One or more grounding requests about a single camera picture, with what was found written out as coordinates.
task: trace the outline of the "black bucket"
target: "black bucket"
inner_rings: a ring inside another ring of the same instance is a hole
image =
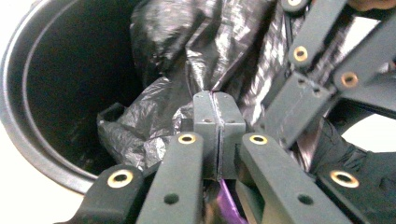
[[[1,120],[11,140],[36,169],[80,193],[115,164],[99,144],[96,115],[142,91],[129,36],[136,3],[44,1],[1,64]]]

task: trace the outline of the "black trash can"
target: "black trash can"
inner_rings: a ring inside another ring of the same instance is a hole
[[[36,169],[80,193],[115,164],[99,144],[97,113],[142,91],[129,36],[137,2],[44,1],[1,63],[1,120],[11,140]]]

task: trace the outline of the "white surface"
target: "white surface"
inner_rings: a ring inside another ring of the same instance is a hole
[[[0,0],[0,53],[32,0]],[[370,117],[344,134],[359,147],[372,151],[394,151],[396,121]],[[54,223],[66,221],[77,211],[82,196],[39,173],[9,140],[0,123],[0,223]]]

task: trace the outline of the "brass screw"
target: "brass screw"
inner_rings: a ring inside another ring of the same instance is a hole
[[[178,138],[178,142],[181,144],[184,144],[184,145],[192,144],[195,142],[195,140],[196,140],[195,135],[190,134],[190,133],[182,134]]]
[[[335,183],[350,189],[355,189],[359,186],[359,180],[345,171],[331,171],[330,177]]]
[[[113,189],[127,186],[134,179],[134,174],[129,170],[118,170],[107,180],[107,184]]]
[[[291,5],[292,7],[295,7],[301,3],[301,0],[289,0],[288,2],[289,2],[289,5]]]
[[[341,82],[347,88],[354,88],[358,85],[359,78],[355,73],[347,72],[341,76]]]
[[[293,56],[298,62],[303,62],[308,58],[308,51],[306,51],[305,47],[300,46],[294,50]]]
[[[249,138],[250,142],[256,144],[256,145],[265,145],[268,142],[268,139],[264,136],[261,135],[251,135]]]

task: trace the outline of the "white background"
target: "white background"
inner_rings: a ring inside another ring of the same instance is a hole
[[[34,0],[0,0],[0,55],[32,2]],[[393,151],[396,149],[395,134],[395,120],[372,116],[355,125],[344,137],[365,149]],[[3,211],[0,223],[54,223],[72,217],[82,195],[39,173],[13,146],[1,123],[0,143],[0,205]]]

